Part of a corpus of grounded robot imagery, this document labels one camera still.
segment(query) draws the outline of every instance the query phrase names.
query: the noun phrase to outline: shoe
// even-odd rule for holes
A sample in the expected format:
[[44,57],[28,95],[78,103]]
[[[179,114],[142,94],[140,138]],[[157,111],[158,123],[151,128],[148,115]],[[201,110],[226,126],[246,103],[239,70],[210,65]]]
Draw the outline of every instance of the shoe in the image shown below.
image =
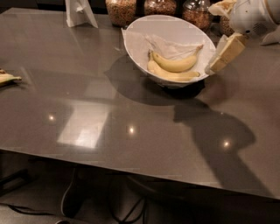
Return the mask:
[[86,198],[86,187],[78,178],[77,170],[74,168],[71,183],[65,191],[60,209],[64,216],[73,218],[81,209]]

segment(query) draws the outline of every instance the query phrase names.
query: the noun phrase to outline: gray tabletop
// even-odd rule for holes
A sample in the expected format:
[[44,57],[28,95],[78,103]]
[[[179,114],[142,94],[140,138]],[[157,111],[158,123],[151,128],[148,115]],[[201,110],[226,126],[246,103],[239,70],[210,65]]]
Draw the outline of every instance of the gray tabletop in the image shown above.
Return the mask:
[[0,148],[280,199],[280,45],[250,40],[218,75],[163,89],[132,64],[108,16],[0,15]]

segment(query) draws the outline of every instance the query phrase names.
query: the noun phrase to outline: banana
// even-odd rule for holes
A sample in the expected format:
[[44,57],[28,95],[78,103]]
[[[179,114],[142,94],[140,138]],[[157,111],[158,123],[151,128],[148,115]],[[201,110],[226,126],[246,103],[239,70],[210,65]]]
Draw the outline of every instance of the banana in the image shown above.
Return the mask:
[[153,59],[166,71],[173,73],[184,72],[192,68],[198,60],[198,52],[202,49],[203,45],[197,46],[192,55],[184,59],[166,59],[157,52],[151,51]]
[[21,81],[21,77],[6,73],[0,68],[0,87],[6,85],[10,81]]
[[188,71],[183,73],[168,72],[161,66],[159,66],[158,63],[153,59],[152,52],[150,52],[150,60],[148,62],[147,68],[150,73],[153,73],[168,81],[189,81],[194,77],[200,76],[200,73],[195,71]]

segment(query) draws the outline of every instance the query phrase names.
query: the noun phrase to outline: food container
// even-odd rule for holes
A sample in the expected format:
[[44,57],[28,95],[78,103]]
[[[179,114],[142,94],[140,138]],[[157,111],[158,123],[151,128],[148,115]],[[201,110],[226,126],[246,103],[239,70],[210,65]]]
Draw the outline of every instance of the food container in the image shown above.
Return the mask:
[[174,16],[176,12],[175,0],[145,0],[143,5],[144,15]]
[[235,31],[229,26],[229,19],[227,17],[220,17],[220,32],[226,36],[232,35]]
[[209,7],[209,0],[186,0],[183,4],[182,18],[206,32],[213,20],[213,15],[208,11]]
[[124,27],[135,19],[137,0],[106,0],[112,25]]

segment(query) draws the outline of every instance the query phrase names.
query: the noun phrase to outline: bowl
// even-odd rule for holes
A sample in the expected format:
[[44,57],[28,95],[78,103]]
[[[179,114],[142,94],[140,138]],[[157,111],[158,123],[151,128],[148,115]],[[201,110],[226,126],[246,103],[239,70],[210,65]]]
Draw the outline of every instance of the bowl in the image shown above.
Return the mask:
[[[158,85],[167,88],[183,88],[208,77],[205,68],[215,53],[214,43],[202,30],[181,18],[166,15],[140,17],[132,22],[126,30],[122,30],[122,34],[124,47],[129,57],[145,75]],[[189,81],[172,81],[150,73],[147,70],[149,46],[146,43],[146,37],[157,37],[178,46],[194,47],[203,44],[203,48],[199,51],[199,59],[191,69],[199,72],[200,76]]]

